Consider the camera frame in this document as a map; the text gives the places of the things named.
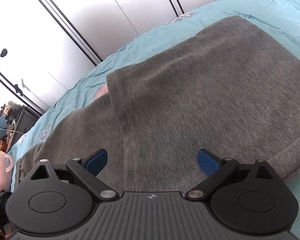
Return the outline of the clutter on bedside cabinet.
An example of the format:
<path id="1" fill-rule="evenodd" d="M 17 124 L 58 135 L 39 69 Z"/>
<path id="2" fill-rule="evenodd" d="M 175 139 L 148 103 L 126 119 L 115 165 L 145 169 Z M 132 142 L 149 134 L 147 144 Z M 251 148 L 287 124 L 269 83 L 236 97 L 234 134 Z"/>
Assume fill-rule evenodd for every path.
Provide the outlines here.
<path id="1" fill-rule="evenodd" d="M 1 107 L 0 116 L 5 119 L 5 126 L 3 127 L 5 134 L 0 137 L 0 151 L 2 152 L 8 152 L 10 140 L 14 135 L 14 130 L 22 109 L 22 105 L 13 101 L 9 101 Z"/>

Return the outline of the light blue bed sheet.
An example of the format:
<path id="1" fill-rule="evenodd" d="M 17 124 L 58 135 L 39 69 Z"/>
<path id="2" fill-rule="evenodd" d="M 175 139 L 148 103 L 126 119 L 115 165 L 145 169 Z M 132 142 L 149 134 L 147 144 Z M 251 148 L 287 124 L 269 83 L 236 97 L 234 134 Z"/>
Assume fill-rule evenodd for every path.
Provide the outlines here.
<path id="1" fill-rule="evenodd" d="M 44 142 L 70 113 L 90 105 L 108 91 L 108 74 L 138 64 L 194 37 L 206 27 L 231 16 L 256 25 L 300 60 L 300 0 L 218 0 L 137 37 L 80 79 L 12 147 L 15 159 L 11 189 L 16 189 L 16 164 L 26 152 Z M 300 203 L 300 174 L 286 181 Z M 300 237 L 300 213 L 293 232 Z"/>

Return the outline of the dark bedside cabinet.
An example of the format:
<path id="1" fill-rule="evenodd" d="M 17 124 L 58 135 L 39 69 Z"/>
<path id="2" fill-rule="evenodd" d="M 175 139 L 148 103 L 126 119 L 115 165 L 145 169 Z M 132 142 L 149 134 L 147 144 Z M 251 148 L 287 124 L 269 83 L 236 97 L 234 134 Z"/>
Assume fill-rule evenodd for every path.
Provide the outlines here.
<path id="1" fill-rule="evenodd" d="M 40 115 L 27 106 L 12 106 L 12 113 L 7 120 L 6 153 L 9 152 L 12 146 L 21 138 L 23 134 L 27 133 L 34 126 L 39 118 Z"/>

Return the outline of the grey sweatpants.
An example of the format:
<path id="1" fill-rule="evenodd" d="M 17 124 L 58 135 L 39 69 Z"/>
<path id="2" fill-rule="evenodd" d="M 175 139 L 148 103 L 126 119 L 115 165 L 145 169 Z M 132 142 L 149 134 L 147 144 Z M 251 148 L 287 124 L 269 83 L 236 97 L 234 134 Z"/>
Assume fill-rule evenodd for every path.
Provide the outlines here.
<path id="1" fill-rule="evenodd" d="M 101 148 L 98 178 L 117 192 L 189 191 L 204 180 L 202 148 L 264 159 L 284 181 L 300 174 L 300 60 L 239 16 L 108 74 L 107 87 L 17 161 L 16 186 L 41 159 L 62 164 Z"/>

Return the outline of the white wardrobe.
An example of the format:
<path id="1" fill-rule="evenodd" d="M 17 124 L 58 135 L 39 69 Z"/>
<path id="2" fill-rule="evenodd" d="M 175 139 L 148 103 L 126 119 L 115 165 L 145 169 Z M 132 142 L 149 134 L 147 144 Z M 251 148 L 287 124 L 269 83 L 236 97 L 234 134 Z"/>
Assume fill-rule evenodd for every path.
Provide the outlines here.
<path id="1" fill-rule="evenodd" d="M 109 55 L 216 0 L 0 0 L 0 107 L 45 112 Z"/>

